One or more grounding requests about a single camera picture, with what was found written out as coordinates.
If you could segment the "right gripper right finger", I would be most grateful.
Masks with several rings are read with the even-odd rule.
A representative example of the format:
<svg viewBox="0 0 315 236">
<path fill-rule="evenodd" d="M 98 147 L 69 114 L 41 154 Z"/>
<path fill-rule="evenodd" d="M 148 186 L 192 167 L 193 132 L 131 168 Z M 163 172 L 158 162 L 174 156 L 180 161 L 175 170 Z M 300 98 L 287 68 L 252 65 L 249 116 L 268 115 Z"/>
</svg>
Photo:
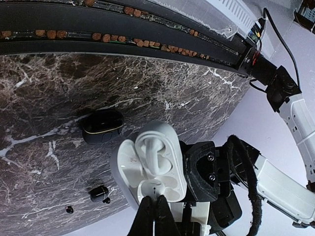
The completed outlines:
<svg viewBox="0 0 315 236">
<path fill-rule="evenodd" d="M 157 236 L 180 236 L 164 195 L 160 195 L 157 199 Z"/>
</svg>

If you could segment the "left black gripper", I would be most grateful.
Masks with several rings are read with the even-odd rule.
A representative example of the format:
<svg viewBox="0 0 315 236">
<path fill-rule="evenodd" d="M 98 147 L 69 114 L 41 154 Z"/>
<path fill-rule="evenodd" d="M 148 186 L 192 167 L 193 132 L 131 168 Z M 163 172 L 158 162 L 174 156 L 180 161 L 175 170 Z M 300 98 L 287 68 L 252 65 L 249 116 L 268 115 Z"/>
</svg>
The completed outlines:
<svg viewBox="0 0 315 236">
<path fill-rule="evenodd" d="M 215 234 L 240 219 L 242 210 L 232 185 L 242 183 L 252 205 L 248 235 L 255 236 L 261 225 L 261 197 L 257 190 L 255 165 L 260 151 L 235 135 L 220 147 L 214 142 L 180 142 L 187 193 L 184 203 L 209 203 L 207 235 Z"/>
</svg>

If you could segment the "white earbud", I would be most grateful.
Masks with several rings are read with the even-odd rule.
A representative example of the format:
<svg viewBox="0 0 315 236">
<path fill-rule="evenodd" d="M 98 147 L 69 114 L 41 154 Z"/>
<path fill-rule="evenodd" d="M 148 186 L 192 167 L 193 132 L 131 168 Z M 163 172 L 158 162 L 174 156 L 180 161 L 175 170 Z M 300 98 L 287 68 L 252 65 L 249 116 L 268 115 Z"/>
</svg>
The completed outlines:
<svg viewBox="0 0 315 236">
<path fill-rule="evenodd" d="M 166 141 L 158 132 L 146 131 L 136 139 L 136 151 L 146 171 L 153 176 L 168 173 L 171 162 L 166 158 Z"/>
</svg>

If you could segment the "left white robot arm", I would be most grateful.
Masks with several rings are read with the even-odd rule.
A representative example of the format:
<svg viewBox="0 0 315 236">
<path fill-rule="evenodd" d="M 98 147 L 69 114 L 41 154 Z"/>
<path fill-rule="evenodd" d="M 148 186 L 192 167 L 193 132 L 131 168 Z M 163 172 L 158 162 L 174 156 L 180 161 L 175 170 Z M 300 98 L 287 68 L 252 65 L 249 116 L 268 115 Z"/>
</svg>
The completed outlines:
<svg viewBox="0 0 315 236">
<path fill-rule="evenodd" d="M 315 118 L 315 48 L 294 47 L 292 50 L 297 61 L 306 104 L 312 117 Z M 284 49 L 279 48 L 274 53 L 271 61 L 276 65 L 288 66 L 289 73 L 294 73 L 294 69 L 291 68 L 292 63 L 285 55 Z M 201 79 L 201 85 L 205 85 L 206 91 L 214 89 L 210 92 L 210 95 L 219 92 L 219 88 L 223 89 L 223 92 L 228 91 L 227 85 L 223 85 L 221 78 L 209 70 L 214 72 L 214 69 L 208 69 L 205 66 L 197 68 L 197 66 L 189 65 L 188 73 L 189 76 L 191 75 L 193 82 Z M 210 127 L 212 117 L 207 119 L 205 130 L 203 130 L 203 126 L 199 131 L 193 130 L 197 133 L 191 136 L 192 139 L 188 139 L 189 142 L 187 142 L 214 141 L 215 145 L 221 146 L 226 142 L 229 135 L 235 134 L 259 149 L 271 163 L 299 184 L 303 186 L 307 184 L 302 158 L 293 138 L 289 137 L 289 130 L 285 127 L 286 125 L 281 118 L 269 108 L 268 102 L 261 92 L 250 88 L 229 118 L 225 118 L 226 115 L 222 119 L 219 118 L 219 129 Z M 227 236 L 245 236 L 251 225 L 251 204 L 245 189 L 239 186 L 234 188 L 243 215 L 234 224 L 226 228 L 224 233 Z M 293 227 L 291 225 L 292 221 L 287 216 L 273 209 L 267 203 L 263 203 L 262 217 L 258 236 L 315 235 L 315 230 L 310 227 L 307 229 Z"/>
</svg>

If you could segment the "white earbud charging case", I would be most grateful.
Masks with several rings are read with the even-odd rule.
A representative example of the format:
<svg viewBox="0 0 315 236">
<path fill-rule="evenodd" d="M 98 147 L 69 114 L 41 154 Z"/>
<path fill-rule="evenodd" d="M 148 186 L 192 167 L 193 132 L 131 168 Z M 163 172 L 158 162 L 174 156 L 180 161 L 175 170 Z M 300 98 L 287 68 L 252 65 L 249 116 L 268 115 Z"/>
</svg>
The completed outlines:
<svg viewBox="0 0 315 236">
<path fill-rule="evenodd" d="M 149 122 L 134 140 L 124 140 L 112 153 L 110 170 L 134 210 L 145 196 L 164 195 L 169 203 L 186 196 L 179 138 L 166 122 Z"/>
</svg>

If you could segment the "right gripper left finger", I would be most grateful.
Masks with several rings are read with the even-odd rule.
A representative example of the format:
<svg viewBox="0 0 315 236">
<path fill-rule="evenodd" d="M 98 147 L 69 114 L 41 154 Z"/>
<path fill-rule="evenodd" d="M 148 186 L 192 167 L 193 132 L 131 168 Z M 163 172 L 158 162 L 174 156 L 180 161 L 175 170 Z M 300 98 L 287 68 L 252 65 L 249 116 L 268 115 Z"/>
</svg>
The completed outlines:
<svg viewBox="0 0 315 236">
<path fill-rule="evenodd" d="M 155 221 L 157 216 L 156 202 L 149 196 L 140 203 L 134 219 L 135 236 L 156 236 Z"/>
</svg>

